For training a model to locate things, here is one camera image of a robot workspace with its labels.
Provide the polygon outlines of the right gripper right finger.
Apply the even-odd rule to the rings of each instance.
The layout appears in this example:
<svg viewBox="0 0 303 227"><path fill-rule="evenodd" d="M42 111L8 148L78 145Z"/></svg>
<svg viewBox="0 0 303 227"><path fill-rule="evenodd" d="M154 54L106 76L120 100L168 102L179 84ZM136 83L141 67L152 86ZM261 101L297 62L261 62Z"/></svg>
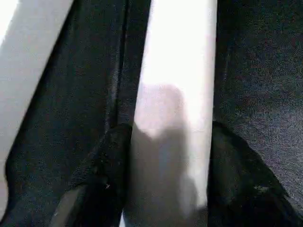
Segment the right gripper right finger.
<svg viewBox="0 0 303 227"><path fill-rule="evenodd" d="M298 207L260 155L213 122L207 206L209 227L296 227Z"/></svg>

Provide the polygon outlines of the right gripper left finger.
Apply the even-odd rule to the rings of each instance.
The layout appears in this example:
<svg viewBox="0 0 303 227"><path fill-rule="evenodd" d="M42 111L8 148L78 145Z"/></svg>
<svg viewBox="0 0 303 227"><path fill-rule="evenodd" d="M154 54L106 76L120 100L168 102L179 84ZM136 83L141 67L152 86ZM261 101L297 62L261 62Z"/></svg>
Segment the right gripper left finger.
<svg viewBox="0 0 303 227"><path fill-rule="evenodd" d="M132 127L106 132L73 172L51 227L119 226L128 187Z"/></svg>

